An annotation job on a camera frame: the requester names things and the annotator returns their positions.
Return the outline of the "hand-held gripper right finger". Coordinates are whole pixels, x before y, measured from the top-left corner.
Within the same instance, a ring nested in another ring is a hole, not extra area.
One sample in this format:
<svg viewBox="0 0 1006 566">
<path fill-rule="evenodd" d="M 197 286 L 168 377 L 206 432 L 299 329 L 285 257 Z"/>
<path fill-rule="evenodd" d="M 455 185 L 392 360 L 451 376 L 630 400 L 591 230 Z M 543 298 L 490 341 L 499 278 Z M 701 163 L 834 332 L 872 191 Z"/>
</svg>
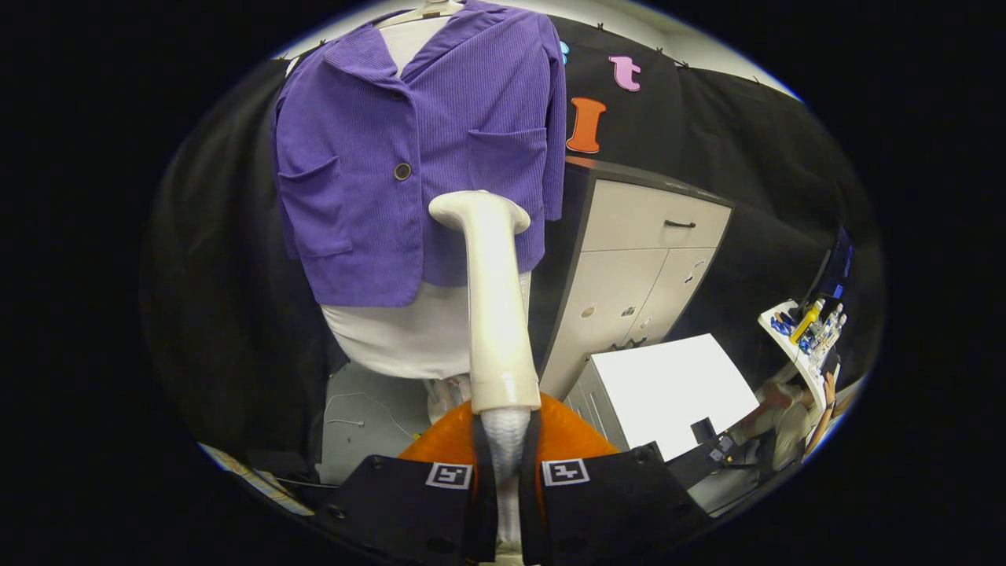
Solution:
<svg viewBox="0 0 1006 566">
<path fill-rule="evenodd" d="M 528 565 L 658 565 L 708 529 L 708 515 L 653 442 L 619 450 L 542 395 L 519 471 Z"/>
</svg>

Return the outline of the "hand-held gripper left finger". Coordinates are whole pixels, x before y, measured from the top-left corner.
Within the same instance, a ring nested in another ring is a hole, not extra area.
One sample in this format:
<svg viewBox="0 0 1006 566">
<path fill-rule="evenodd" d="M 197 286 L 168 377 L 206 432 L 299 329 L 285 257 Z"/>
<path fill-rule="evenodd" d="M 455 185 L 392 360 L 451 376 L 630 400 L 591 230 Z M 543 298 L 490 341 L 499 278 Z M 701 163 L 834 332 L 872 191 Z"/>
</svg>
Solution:
<svg viewBox="0 0 1006 566">
<path fill-rule="evenodd" d="M 495 555 L 497 497 L 482 422 L 468 402 L 399 458 L 366 456 L 314 491 L 327 536 L 376 565 L 475 565 Z"/>
</svg>

